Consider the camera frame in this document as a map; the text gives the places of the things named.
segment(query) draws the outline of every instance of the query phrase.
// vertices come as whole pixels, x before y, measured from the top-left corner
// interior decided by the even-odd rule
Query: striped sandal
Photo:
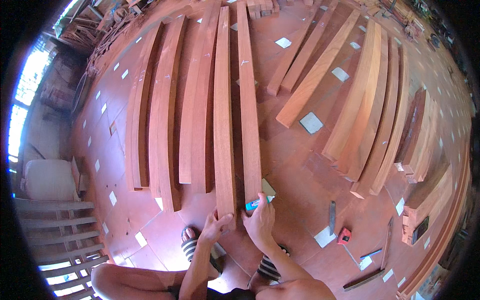
[[[289,254],[288,249],[284,245],[280,245],[279,247],[285,250],[286,254]],[[275,268],[275,265],[272,261],[268,258],[268,256],[264,255],[260,264],[258,265],[257,273],[260,274],[263,278],[270,279],[272,281],[279,281],[280,280],[280,273]]]
[[[191,263],[193,259],[193,253],[195,252],[195,248],[197,248],[197,242],[198,242],[198,237],[200,236],[200,233],[197,231],[197,229],[187,226],[185,227],[182,232],[181,232],[181,237],[183,237],[183,233],[187,230],[187,228],[190,228],[195,232],[195,237],[190,238],[183,242],[181,244],[181,248],[183,250],[183,253],[185,253],[185,256],[187,257],[187,260]],[[210,254],[210,263],[212,266],[218,271],[218,277],[222,275],[222,267],[220,264],[217,262],[217,260],[213,257],[212,254]]]

